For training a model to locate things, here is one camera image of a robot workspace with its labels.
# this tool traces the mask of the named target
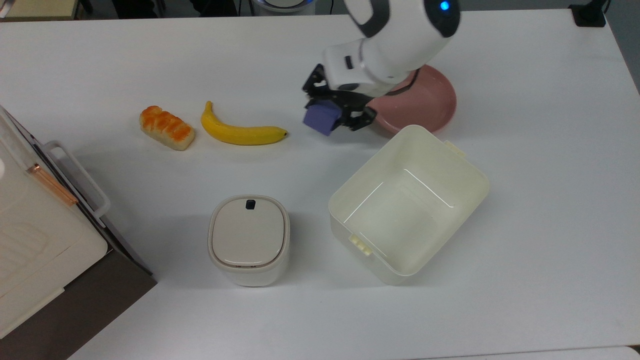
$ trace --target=floor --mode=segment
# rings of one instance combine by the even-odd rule
[[[242,2],[241,15],[250,16],[248,0]],[[333,13],[346,13],[343,0],[317,0],[316,13],[328,14],[332,2]],[[517,10],[566,8],[571,3],[585,4],[586,0],[459,0],[463,10]],[[94,12],[84,19],[117,19],[111,0],[91,0]],[[196,17],[198,13],[188,0],[165,0],[165,17]],[[625,57],[636,88],[640,89],[640,0],[612,0],[607,20]]]

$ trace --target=pink plate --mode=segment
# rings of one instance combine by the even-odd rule
[[[413,74],[394,90],[408,85]],[[369,103],[369,107],[378,112],[376,121],[392,133],[412,124],[434,132],[453,118],[456,104],[453,85],[441,72],[425,65],[420,68],[418,78],[409,90],[395,96],[377,97]]]

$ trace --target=bread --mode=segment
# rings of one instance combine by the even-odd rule
[[[179,151],[187,149],[196,135],[189,124],[155,105],[140,114],[140,129],[161,144]]]

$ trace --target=container handle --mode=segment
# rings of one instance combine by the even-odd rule
[[[84,169],[84,167],[80,164],[80,162],[76,159],[75,156],[71,155],[71,152],[69,152],[64,146],[62,146],[62,144],[57,141],[57,140],[51,140],[50,142],[47,142],[46,144],[44,144],[42,146],[42,150],[46,153],[49,154],[49,156],[51,156],[52,158],[53,153],[51,152],[53,149],[59,148],[60,150],[62,150],[65,155],[67,155],[67,157],[71,160],[71,162],[77,167],[78,170],[80,170],[80,173],[86,178],[86,180],[91,184],[91,186],[93,187],[93,189],[98,193],[98,195],[100,195],[100,198],[102,198],[102,205],[99,206],[97,209],[93,210],[91,208],[89,208],[89,211],[92,213],[92,215],[98,219],[99,217],[101,217],[102,215],[106,214],[107,211],[109,211],[109,208],[111,207],[111,200],[109,200],[109,198],[107,197],[107,195],[102,191],[102,189],[100,189],[100,187],[98,186],[98,184],[93,180],[93,178],[91,177],[91,175],[89,175],[89,173]]]
[[[351,241],[353,245],[356,245],[358,250],[362,251],[362,254],[364,254],[364,256],[369,256],[373,252],[371,248],[364,243],[364,241],[356,236],[356,234],[351,234],[351,236],[349,236],[349,241]]]

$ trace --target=yellow banana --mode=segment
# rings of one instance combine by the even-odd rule
[[[221,142],[236,145],[265,145],[279,142],[287,136],[287,131],[277,126],[239,127],[227,125],[218,120],[213,113],[211,101],[207,101],[200,122],[209,135]]]

